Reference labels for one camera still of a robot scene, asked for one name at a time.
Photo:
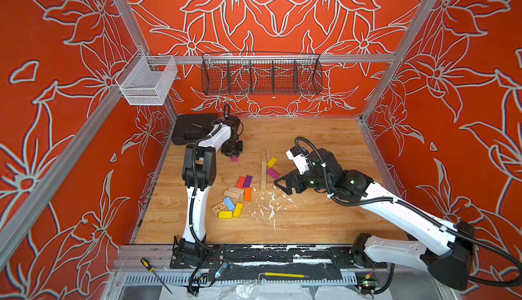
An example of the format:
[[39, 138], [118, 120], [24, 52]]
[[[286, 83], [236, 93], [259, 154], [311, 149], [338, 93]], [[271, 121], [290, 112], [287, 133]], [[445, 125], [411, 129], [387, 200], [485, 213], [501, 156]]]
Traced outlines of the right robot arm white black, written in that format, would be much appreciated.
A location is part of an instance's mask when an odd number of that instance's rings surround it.
[[[350, 259], [356, 266], [403, 265], [424, 271], [454, 290], [466, 290], [471, 282], [503, 289], [521, 286], [521, 261], [508, 251], [477, 239], [473, 225], [434, 216], [394, 195], [368, 175], [343, 169], [332, 152], [318, 149], [305, 137], [295, 138], [286, 155], [296, 168], [274, 181], [285, 194], [313, 190], [342, 207], [369, 211], [410, 236], [410, 240], [390, 240], [370, 233], [359, 234], [350, 248]], [[478, 248], [511, 263], [517, 275], [508, 280], [473, 276]]]

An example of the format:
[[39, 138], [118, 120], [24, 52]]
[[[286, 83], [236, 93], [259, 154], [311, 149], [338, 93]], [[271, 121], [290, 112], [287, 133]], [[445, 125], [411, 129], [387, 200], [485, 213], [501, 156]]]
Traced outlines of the purple block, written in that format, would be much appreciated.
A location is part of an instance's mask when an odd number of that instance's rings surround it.
[[243, 183], [243, 188], [250, 188], [252, 180], [253, 180], [253, 177], [247, 175], [246, 178], [245, 178], [245, 181]]

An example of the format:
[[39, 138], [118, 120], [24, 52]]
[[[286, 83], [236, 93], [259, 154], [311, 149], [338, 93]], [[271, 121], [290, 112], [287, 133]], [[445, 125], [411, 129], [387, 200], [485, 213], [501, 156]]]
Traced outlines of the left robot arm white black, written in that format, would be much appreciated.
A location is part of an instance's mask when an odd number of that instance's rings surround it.
[[184, 263], [195, 266], [204, 261], [211, 251], [219, 246], [205, 244], [205, 215], [210, 188], [217, 175], [217, 153], [234, 158], [243, 153], [240, 140], [243, 124], [231, 114], [230, 104], [224, 106], [224, 118], [212, 122], [212, 130], [192, 144], [186, 146], [182, 179], [188, 197], [186, 226], [178, 242], [176, 257]]

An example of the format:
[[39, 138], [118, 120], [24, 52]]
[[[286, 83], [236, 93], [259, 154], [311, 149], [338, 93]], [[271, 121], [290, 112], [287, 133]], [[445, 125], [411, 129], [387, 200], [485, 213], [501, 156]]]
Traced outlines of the red block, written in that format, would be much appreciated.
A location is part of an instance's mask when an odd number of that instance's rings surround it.
[[236, 187], [240, 189], [246, 188], [246, 177], [241, 176], [238, 180]]

